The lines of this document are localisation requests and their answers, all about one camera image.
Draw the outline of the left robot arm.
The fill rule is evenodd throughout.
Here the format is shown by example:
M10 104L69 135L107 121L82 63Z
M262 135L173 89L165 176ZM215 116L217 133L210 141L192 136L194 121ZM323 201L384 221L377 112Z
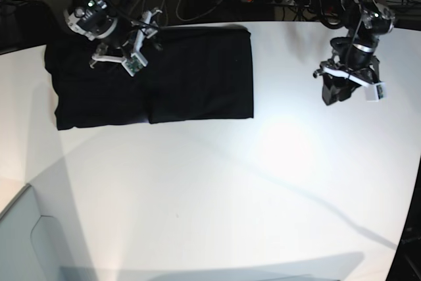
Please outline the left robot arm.
M332 38L332 56L320 63L315 78L323 79L322 100L333 105L362 88L369 102L386 97L375 55L380 36L390 33L395 13L386 0L314 0L317 19L331 30L346 28L346 36Z

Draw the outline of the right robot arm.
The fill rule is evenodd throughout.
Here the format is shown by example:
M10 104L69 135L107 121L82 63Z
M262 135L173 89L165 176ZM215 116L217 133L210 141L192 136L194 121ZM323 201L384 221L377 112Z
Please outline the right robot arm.
M67 26L90 41L98 40L109 49L132 57L128 42L139 26L129 15L132 0L72 0L64 11Z

